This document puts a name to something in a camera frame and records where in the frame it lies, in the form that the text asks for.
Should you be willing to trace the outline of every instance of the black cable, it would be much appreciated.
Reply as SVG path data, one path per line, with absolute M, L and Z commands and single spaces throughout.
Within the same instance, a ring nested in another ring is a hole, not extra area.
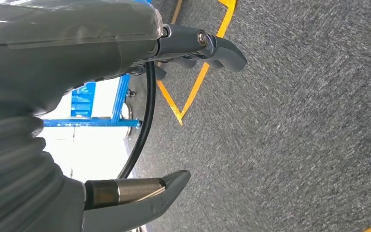
M 142 123 L 142 129 L 140 130 L 139 137 L 137 138 L 136 144 L 120 172 L 117 179 L 125 179 L 131 173 L 136 164 L 139 156 L 143 150 L 144 144 L 146 143 L 148 133 L 151 128 L 154 115 L 154 105 L 156 102 L 156 71 L 154 69 L 154 62 L 150 61 L 146 63 L 147 73 L 147 100 L 146 100 L 146 111 L 144 114 L 144 120 Z

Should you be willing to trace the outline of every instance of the robotic hand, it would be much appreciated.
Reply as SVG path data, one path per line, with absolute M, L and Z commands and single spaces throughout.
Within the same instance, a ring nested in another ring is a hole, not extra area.
M 125 232 L 163 215 L 189 171 L 82 184 L 43 151 L 36 116 L 88 81 L 198 60 L 231 71 L 246 64 L 231 42 L 164 25 L 145 1 L 0 0 L 0 232 Z

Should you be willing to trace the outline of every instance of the metal cylinder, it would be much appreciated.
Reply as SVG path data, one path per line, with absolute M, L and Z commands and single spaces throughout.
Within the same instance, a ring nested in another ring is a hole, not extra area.
M 117 179 L 115 182 L 119 193 L 118 204 L 136 201 L 165 187 L 161 178 Z
M 161 178 L 88 180 L 85 210 L 130 203 L 165 186 Z

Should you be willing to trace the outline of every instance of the gray carpet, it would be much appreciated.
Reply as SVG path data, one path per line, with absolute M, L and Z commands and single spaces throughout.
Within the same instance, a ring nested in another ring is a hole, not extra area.
M 155 0 L 166 19 L 172 2 Z M 224 12 L 185 0 L 177 23 L 216 32 Z M 371 0 L 240 0 L 226 38 L 248 65 L 209 70 L 182 127 L 158 92 L 137 173 L 189 169 L 192 179 L 152 231 L 369 228 Z M 179 108 L 200 67 L 166 67 Z

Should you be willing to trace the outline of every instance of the blue metal frame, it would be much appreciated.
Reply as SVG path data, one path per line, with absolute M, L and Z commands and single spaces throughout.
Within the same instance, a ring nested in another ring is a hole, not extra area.
M 126 100 L 126 93 L 130 83 L 130 75 L 120 77 L 117 87 L 116 98 L 114 100 L 112 118 L 87 117 L 87 118 L 68 118 L 68 119 L 45 119 L 45 127 L 140 127 L 141 121 L 138 119 L 120 118 L 123 104 Z

